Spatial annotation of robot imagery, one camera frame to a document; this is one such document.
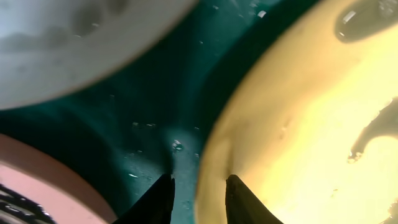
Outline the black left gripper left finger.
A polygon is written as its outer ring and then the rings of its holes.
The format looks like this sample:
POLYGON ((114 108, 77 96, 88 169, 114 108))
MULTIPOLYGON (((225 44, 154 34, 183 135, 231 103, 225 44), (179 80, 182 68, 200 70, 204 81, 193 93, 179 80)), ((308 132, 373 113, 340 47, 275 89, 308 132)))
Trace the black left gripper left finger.
POLYGON ((170 174, 163 174, 113 224, 170 224, 174 198, 175 179, 170 174))

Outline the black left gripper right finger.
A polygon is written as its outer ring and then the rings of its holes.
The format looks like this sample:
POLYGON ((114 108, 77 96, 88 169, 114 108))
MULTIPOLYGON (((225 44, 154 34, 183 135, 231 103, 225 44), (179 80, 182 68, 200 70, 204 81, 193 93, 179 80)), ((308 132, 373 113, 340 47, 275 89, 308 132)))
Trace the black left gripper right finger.
POLYGON ((227 224, 283 224, 237 176, 226 179, 227 224))

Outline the pink white plate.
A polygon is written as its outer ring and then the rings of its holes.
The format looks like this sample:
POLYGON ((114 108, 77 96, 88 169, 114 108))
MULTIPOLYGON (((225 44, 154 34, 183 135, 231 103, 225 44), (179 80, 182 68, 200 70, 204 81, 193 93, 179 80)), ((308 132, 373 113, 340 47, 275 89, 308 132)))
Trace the pink white plate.
POLYGON ((1 135, 1 185, 43 206, 56 223, 112 223, 117 216, 83 178, 39 150, 1 135))

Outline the yellow plate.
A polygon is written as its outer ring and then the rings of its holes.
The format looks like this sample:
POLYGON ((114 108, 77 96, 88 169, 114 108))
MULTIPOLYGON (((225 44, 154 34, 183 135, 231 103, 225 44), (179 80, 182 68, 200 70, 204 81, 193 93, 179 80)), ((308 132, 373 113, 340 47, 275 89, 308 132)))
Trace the yellow plate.
POLYGON ((201 157, 197 223, 237 175, 282 223, 397 222, 397 2, 324 0, 264 52, 201 157))

